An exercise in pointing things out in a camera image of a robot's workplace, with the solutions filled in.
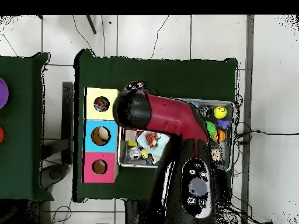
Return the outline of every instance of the orange ball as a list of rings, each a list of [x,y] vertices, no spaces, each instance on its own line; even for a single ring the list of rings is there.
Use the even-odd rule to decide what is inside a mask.
[[[0,127],[0,143],[3,141],[4,139],[4,130]]]
[[[225,133],[224,131],[218,129],[215,132],[215,135],[213,136],[214,142],[223,142],[225,140]]]

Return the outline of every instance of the yellow box panel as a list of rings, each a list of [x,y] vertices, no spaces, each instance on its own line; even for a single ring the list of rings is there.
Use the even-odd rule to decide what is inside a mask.
[[[117,89],[88,87],[86,95],[86,118],[88,120],[114,120],[112,106],[118,94],[119,91]],[[105,104],[95,104],[99,110],[94,106],[95,100],[101,96],[107,98],[109,101],[109,107],[106,111],[102,111],[105,109]]]

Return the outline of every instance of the purple toy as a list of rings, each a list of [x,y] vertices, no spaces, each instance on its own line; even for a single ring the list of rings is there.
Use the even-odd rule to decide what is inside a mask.
[[[139,137],[139,135],[135,136],[135,141],[137,143],[138,148],[142,149],[143,147],[139,145],[139,143],[137,142],[137,138]]]
[[[222,129],[226,129],[230,125],[230,123],[231,122],[229,120],[217,120],[218,126]]]
[[[8,101],[8,87],[4,80],[0,78],[0,109],[3,108],[3,106]]]

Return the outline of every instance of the green tablecloth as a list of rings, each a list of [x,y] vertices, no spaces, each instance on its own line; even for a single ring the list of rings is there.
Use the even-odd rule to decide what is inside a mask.
[[[79,111],[78,146],[74,145],[74,152],[78,152],[78,167],[74,168],[75,198],[77,196],[78,201],[85,198],[146,199],[155,173],[154,169],[122,167],[114,184],[81,183],[85,87],[122,90],[126,84],[139,80],[165,97],[234,102],[237,64],[235,58],[225,61],[96,58],[90,50],[82,50],[74,64],[75,91],[79,93],[75,108]],[[231,172],[228,172],[228,180],[231,181]]]
[[[41,72],[49,58],[0,57],[0,77],[9,88],[9,100],[0,109],[5,131],[0,143],[0,199],[51,200],[39,184],[43,84]]]

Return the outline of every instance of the green toy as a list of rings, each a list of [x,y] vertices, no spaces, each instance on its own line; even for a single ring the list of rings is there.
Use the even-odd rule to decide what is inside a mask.
[[[216,133],[216,125],[214,125],[212,122],[206,121],[208,133],[210,134],[210,138],[213,138],[213,136]]]

